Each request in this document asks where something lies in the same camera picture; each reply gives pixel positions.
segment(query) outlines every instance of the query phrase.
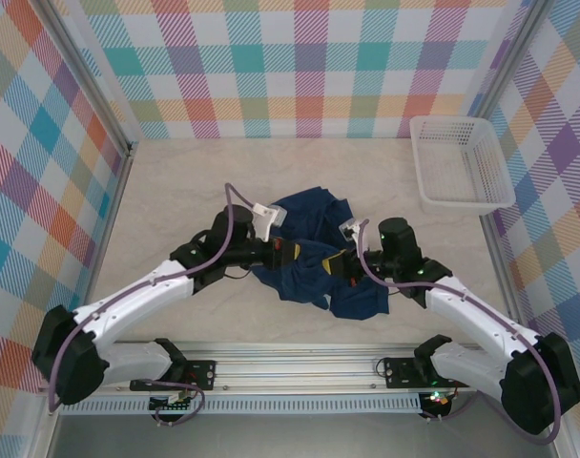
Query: navy blue cloth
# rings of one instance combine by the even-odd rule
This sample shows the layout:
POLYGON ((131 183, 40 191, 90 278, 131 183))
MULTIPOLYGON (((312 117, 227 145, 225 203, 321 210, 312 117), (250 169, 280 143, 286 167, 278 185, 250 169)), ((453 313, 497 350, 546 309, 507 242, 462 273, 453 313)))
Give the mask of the navy blue cloth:
POLYGON ((277 289, 283 301, 311 302, 330 309, 338 318, 365 320, 389 313, 387 288, 369 278, 351 287, 348 281, 328 275, 321 265, 322 260, 353 245, 339 230, 341 224, 353 218, 347 200, 338 200, 327 189, 318 187, 274 204, 288 214, 281 227, 272 228, 271 235, 295 241, 300 245, 300 254, 295 262, 280 270, 252 267, 261 282, 277 289), (330 305, 324 295, 330 296, 330 305))

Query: metal frame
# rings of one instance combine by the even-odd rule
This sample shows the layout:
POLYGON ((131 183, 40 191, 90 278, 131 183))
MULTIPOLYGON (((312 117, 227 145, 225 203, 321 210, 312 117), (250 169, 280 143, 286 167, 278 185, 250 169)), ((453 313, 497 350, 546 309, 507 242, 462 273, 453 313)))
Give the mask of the metal frame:
POLYGON ((31 7, 61 52, 63 60, 72 71, 78 86, 82 88, 85 95, 89 98, 94 111, 108 131, 116 148, 127 155, 131 150, 131 143, 123 133, 120 123, 116 119, 112 108, 110 108, 108 100, 99 89, 99 85, 95 81, 89 65, 73 42, 56 8, 49 0, 31 0, 31 7))
POLYGON ((543 22, 549 15, 555 0, 534 0, 523 24, 520 26, 517 35, 514 37, 508 48, 500 69, 495 75, 489 90, 483 101, 476 110, 474 116, 489 119, 493 110, 500 101, 508 82, 515 75, 517 68, 521 64, 529 45, 540 30, 543 22))
POLYGON ((40 414, 30 446, 25 450, 25 458, 44 458, 49 454, 52 437, 59 419, 58 412, 49 413, 46 398, 44 396, 38 396, 38 398, 40 414))
MULTIPOLYGON (((375 372, 383 357, 412 358, 413 344, 175 343, 188 360, 214 360, 212 394, 382 394, 416 393, 422 388, 388 389, 375 372)), ((440 392, 452 391, 439 389, 440 392)), ((462 391, 474 391, 462 388, 462 391)), ((100 388, 95 395, 128 393, 129 384, 100 388)))
MULTIPOLYGON (((51 2, 51 0, 32 1, 51 2)), ((103 51, 103 48, 101 47, 101 44, 99 43, 99 40, 97 39, 97 36, 91 27, 89 18, 84 12, 82 5, 80 4, 80 0, 65 0, 65 5, 70 12, 70 16, 72 17, 74 24, 78 28, 78 31, 82 35, 82 38, 91 51, 93 59, 95 60, 101 75, 106 81, 108 88, 112 92, 112 96, 114 97, 115 102, 118 104, 118 108, 125 116, 125 120, 127 122, 127 135, 132 136, 130 138, 132 141, 141 140, 144 138, 144 134, 141 130, 139 121, 137 121, 135 113, 129 104, 129 100, 120 87, 120 83, 114 74, 112 65, 108 61, 106 53, 103 51)))
POLYGON ((496 274, 496 280, 498 281, 498 286, 500 287, 502 297, 507 306, 508 316, 519 324, 526 325, 525 317, 519 307, 517 290, 515 289, 512 277, 508 272, 507 264, 504 261, 505 257, 502 248, 502 241, 500 240, 500 236, 496 230, 493 215, 489 214, 480 217, 480 220, 481 226, 483 227, 483 233, 485 234, 487 250, 489 251, 493 270, 496 274))
POLYGON ((474 99, 479 93, 479 89, 483 84, 491 63, 494 61, 496 54, 504 43, 507 30, 510 28, 513 19, 517 15, 521 7, 521 0, 511 0, 506 3, 502 9, 502 13, 496 22, 496 27, 493 35, 489 38, 487 47, 481 57, 481 62, 476 69, 464 95, 462 107, 459 115, 468 115, 474 99))
POLYGON ((120 209, 120 201, 125 194, 125 188, 127 187, 127 181, 129 180, 129 173, 131 172, 131 168, 134 165, 134 150, 135 146, 132 145, 132 147, 127 151, 127 155, 122 158, 120 174, 118 175, 118 183, 116 184, 116 190, 110 205, 110 213, 108 214, 108 219, 106 220, 106 225, 103 229, 103 234, 101 235, 101 242, 99 242, 97 245, 96 251, 94 253, 93 271, 91 273, 91 278, 89 279, 89 284, 87 285, 87 290, 85 292, 84 303, 91 302, 91 298, 95 290, 95 285, 97 284, 97 279, 99 278, 99 273, 101 272, 101 266, 108 249, 108 244, 110 243, 110 237, 112 236, 114 222, 116 221, 116 216, 118 215, 118 210, 120 209))

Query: beige floor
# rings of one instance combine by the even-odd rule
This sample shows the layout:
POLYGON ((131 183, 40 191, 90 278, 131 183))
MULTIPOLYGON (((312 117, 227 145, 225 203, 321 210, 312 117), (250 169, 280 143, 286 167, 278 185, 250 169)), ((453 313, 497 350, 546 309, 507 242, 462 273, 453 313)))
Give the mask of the beige floor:
MULTIPOLYGON (((476 217, 432 216, 420 208, 409 140, 149 140, 139 145, 94 299, 137 280, 201 229, 225 203, 231 181, 267 203, 313 186, 348 198, 356 218, 408 219, 425 256, 436 259, 477 295, 504 310, 476 217)), ((437 333, 469 342, 453 324, 402 296, 390 314, 364 322, 336 319, 311 304, 281 302, 252 276, 220 281, 170 305, 125 336, 175 341, 279 343, 420 343, 437 333)))

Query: checkered backdrop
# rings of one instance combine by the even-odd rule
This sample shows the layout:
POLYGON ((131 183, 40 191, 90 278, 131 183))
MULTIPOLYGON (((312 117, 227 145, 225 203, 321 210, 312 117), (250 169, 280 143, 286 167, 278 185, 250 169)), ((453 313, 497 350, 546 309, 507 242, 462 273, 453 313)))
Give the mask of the checkered backdrop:
MULTIPOLYGON (((492 122, 517 195, 495 214, 529 325, 580 370, 580 0, 558 0, 492 122)), ((571 418, 580 429, 580 405, 571 418)))
POLYGON ((531 3, 55 0, 121 122, 119 97, 148 138, 408 136, 413 115, 476 108, 531 3))
POLYGON ((82 302, 121 154, 28 1, 0 1, 0 458, 26 444, 31 346, 82 302))

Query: black cable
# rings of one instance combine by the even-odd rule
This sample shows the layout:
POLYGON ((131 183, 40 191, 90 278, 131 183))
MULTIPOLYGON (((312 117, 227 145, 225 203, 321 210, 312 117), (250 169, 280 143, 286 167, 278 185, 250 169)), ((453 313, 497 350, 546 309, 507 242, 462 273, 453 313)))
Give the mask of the black cable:
POLYGON ((379 364, 381 364, 384 359, 385 358, 381 358, 380 360, 377 361, 377 364, 375 364, 375 373, 383 378, 385 378, 385 375, 379 371, 379 364))
POLYGON ((227 279, 231 279, 231 280, 241 280, 241 279, 245 279, 248 275, 250 275, 249 270, 245 273, 245 275, 243 275, 241 277, 233 277, 232 275, 228 275, 228 274, 224 274, 224 277, 226 277, 227 279))

